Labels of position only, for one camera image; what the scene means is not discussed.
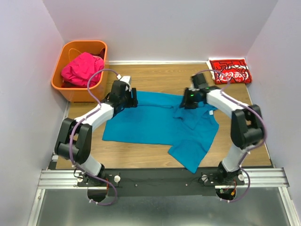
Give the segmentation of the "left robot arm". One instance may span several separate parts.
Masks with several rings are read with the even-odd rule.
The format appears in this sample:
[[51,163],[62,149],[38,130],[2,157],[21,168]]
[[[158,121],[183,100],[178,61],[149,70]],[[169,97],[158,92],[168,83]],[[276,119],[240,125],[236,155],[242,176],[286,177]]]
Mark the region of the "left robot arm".
[[131,77],[119,76],[113,82],[110,93],[94,109],[78,118],[63,120],[55,154],[70,160],[88,176],[92,185],[101,185],[105,181],[105,167],[91,155],[92,133],[123,109],[137,105],[137,93],[131,87]]

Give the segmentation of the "blue t shirt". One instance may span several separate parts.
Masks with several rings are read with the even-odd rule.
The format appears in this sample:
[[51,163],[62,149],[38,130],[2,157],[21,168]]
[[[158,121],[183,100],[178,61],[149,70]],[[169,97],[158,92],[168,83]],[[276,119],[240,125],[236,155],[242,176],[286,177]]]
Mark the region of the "blue t shirt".
[[168,153],[196,173],[219,129],[216,108],[200,102],[196,109],[184,109],[182,96],[158,92],[138,91],[137,99],[136,108],[126,108],[106,122],[103,140],[170,145]]

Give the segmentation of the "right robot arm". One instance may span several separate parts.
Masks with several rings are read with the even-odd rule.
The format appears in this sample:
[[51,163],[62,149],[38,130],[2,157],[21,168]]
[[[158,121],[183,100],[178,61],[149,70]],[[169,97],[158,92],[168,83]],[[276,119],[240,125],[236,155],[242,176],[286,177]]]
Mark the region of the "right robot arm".
[[247,105],[217,86],[209,86],[203,71],[191,77],[191,86],[184,90],[181,108],[195,109],[203,102],[222,111],[231,119],[230,137],[232,146],[228,155],[219,163],[210,180],[228,184],[235,179],[251,150],[264,144],[267,132],[258,105]]

